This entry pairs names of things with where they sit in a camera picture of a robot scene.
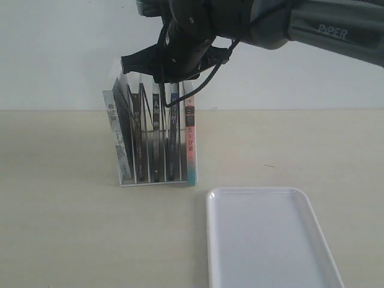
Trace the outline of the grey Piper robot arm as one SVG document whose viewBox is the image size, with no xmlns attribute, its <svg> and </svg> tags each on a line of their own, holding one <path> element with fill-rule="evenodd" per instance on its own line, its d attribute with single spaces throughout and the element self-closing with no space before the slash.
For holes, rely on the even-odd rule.
<svg viewBox="0 0 384 288">
<path fill-rule="evenodd" d="M 228 61 L 217 37 L 276 50 L 290 41 L 383 65 L 382 1 L 138 1 L 146 17 L 161 17 L 157 42 L 121 58 L 124 73 L 156 82 L 195 79 Z"/>
</svg>

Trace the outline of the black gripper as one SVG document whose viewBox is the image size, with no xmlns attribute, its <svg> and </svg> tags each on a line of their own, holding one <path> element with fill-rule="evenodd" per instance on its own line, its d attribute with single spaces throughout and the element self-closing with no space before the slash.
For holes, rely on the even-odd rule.
<svg viewBox="0 0 384 288">
<path fill-rule="evenodd" d="M 203 71 L 225 64 L 232 54 L 228 48 L 214 47 L 213 41 L 195 39 L 172 19 L 161 29 L 156 44 L 121 57 L 122 72 L 149 75 L 155 83 L 194 80 Z"/>
</svg>

